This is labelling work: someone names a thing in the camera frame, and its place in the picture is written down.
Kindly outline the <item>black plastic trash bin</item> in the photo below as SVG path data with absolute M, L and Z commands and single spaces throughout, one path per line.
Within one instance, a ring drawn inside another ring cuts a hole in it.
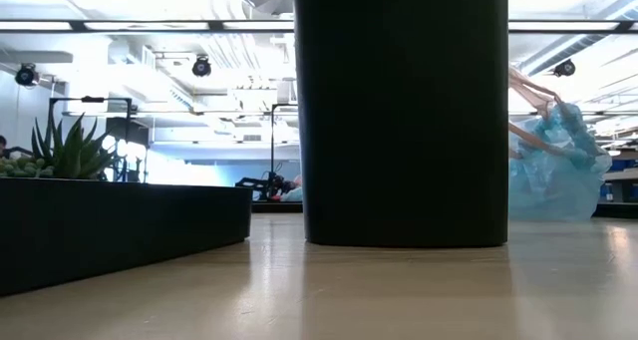
M 294 0 L 307 241 L 507 241 L 507 0 Z

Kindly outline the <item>black plastic bin lid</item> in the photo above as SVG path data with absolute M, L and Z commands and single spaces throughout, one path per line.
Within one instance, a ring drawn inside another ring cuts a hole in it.
M 0 178 L 0 297 L 235 244 L 242 187 Z

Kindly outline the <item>blue plastic trash bag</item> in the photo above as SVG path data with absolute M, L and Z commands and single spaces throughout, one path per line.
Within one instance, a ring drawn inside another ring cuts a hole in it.
M 577 106 L 513 66 L 508 68 L 508 86 L 538 113 L 508 124 L 508 218 L 589 220 L 612 156 L 596 144 Z

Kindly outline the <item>black background robot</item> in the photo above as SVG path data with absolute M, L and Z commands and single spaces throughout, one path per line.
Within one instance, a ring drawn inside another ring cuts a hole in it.
M 270 172 L 267 178 L 243 177 L 235 186 L 251 188 L 257 201 L 301 202 L 303 188 L 299 181 L 287 180 L 282 175 Z

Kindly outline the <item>black ceiling spotlight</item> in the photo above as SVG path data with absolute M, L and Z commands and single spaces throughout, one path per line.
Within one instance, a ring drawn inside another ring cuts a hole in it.
M 40 82 L 40 75 L 36 70 L 36 65 L 32 63 L 22 64 L 20 69 L 17 71 L 14 80 L 19 86 L 37 86 Z
M 198 55 L 191 67 L 191 72 L 196 77 L 207 77 L 211 73 L 211 64 L 206 55 Z
M 552 75 L 557 78 L 570 77 L 575 73 L 575 71 L 575 64 L 571 59 L 567 59 L 553 68 Z

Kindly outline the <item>spiky green potted plant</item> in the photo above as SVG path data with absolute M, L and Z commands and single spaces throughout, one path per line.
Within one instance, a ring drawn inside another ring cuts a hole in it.
M 95 138 L 98 122 L 94 122 L 85 135 L 83 118 L 78 117 L 65 135 L 62 123 L 50 120 L 42 132 L 35 121 L 31 147 L 36 177 L 101 180 L 104 170 L 114 164 L 117 152 L 103 148 L 110 132 Z

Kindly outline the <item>pale green succulent plant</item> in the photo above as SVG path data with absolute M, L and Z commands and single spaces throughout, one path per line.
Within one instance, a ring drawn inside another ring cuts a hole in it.
M 52 177 L 55 167 L 44 159 L 22 156 L 0 159 L 0 177 Z

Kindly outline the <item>shelf with blue bins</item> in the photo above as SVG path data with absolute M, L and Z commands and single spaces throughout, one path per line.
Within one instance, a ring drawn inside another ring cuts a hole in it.
M 612 165 L 604 175 L 601 200 L 638 202 L 638 151 L 613 150 Z

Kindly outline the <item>black aluminium table frame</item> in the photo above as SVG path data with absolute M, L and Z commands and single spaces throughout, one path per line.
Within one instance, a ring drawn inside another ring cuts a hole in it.
M 302 213 L 301 202 L 262 202 L 256 201 L 251 206 L 253 213 Z M 638 203 L 599 203 L 594 217 L 638 219 Z

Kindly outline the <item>black overhead frame bar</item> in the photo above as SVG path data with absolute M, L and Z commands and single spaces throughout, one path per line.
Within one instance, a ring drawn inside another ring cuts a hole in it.
M 510 20 L 510 34 L 638 35 L 638 20 Z M 293 33 L 292 20 L 0 19 L 0 34 L 268 34 Z

